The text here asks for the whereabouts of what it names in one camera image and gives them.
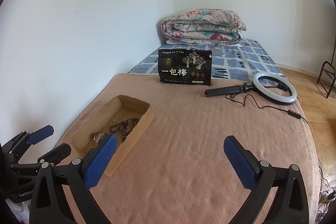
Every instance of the metal shoe rack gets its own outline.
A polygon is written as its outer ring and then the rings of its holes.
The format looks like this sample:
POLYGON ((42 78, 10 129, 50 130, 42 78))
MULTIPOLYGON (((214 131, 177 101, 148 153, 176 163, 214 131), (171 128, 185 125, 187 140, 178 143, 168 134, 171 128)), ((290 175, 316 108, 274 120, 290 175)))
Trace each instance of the metal shoe rack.
POLYGON ((325 96, 327 99, 328 99, 330 94, 336 96, 335 93, 332 93, 333 89, 336 89, 336 87, 335 87, 336 69, 333 66, 335 51, 336 51, 336 39, 335 39, 334 52, 333 52, 333 57, 331 58, 331 62, 325 61, 323 63, 322 68, 321 68, 321 72, 320 72, 320 76, 317 80, 317 84, 320 84, 323 87, 323 89, 325 90, 325 92, 327 93, 327 95, 325 96), (328 77, 331 79, 331 85, 329 85, 327 83, 324 83, 324 82, 321 82, 321 76, 322 76, 323 72, 325 72, 328 75, 328 77))

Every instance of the gold seal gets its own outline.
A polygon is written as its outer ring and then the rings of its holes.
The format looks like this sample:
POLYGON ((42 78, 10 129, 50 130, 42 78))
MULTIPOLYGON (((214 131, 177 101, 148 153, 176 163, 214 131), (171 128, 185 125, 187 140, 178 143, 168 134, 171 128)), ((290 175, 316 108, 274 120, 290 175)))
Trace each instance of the gold seal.
POLYGON ((170 59, 170 58, 167 58, 167 59, 165 60, 165 64, 166 64, 166 65, 171 65, 171 59, 170 59))

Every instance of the blue checkered bed sheet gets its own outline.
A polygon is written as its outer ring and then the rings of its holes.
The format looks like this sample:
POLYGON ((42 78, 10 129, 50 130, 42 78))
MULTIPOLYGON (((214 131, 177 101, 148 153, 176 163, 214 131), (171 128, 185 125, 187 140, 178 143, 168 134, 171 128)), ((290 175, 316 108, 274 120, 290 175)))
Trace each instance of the blue checkered bed sheet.
MULTIPOLYGON (((265 49, 255 40, 245 39, 235 46, 169 45, 159 49, 184 48, 187 50, 211 50, 211 78, 251 81, 260 71, 272 72, 285 78, 265 49)), ((159 49, 154 51, 129 73, 158 75, 159 49)))

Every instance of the bed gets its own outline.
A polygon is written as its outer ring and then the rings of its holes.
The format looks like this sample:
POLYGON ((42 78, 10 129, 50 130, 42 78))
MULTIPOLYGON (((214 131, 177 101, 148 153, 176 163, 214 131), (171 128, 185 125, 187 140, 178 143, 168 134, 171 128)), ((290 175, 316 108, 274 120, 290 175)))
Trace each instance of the bed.
POLYGON ((269 54, 257 41, 245 39, 236 46, 209 45, 169 45, 164 44, 145 60, 136 65, 129 73, 158 75, 159 49, 183 48, 187 50, 211 50, 211 78, 251 81, 255 73, 272 72, 285 77, 269 54))
MULTIPOLYGON (((238 46, 168 45, 160 48, 212 50, 211 88, 240 85, 254 73, 284 76, 254 40, 238 46)), ((249 190, 242 187, 223 152, 226 136, 234 135, 257 159, 288 168, 296 163, 304 179, 310 223, 318 205, 320 178, 310 129, 303 120, 271 108, 246 107, 223 97, 205 97, 202 85, 164 84, 157 70, 158 50, 129 73, 116 75, 83 111, 59 143, 69 143, 111 98, 124 94, 151 104, 154 121, 111 178, 102 176, 90 191, 111 223, 229 223, 249 190)), ((278 106, 256 95, 259 105, 274 105, 303 115, 298 101, 278 106)), ((78 157, 72 147, 71 156, 78 157)), ((66 190, 79 224, 77 207, 66 190)), ((256 224, 271 205, 266 201, 256 224)))

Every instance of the tree illustration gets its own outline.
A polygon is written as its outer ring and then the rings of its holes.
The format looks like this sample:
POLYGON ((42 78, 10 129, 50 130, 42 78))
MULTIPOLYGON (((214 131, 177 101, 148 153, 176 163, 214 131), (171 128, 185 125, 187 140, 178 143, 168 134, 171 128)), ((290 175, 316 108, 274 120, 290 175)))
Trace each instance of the tree illustration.
POLYGON ((197 56, 196 57, 196 64, 198 64, 198 66, 196 67, 196 69, 201 69, 202 65, 205 64, 205 60, 203 59, 203 57, 197 56))
POLYGON ((199 57, 199 55, 196 52, 192 52, 191 54, 189 54, 189 56, 193 60, 193 65, 196 64, 196 58, 199 57))
POLYGON ((189 68, 189 64, 191 63, 191 57, 187 56, 185 58, 182 59, 183 63, 187 64, 187 68, 189 68))

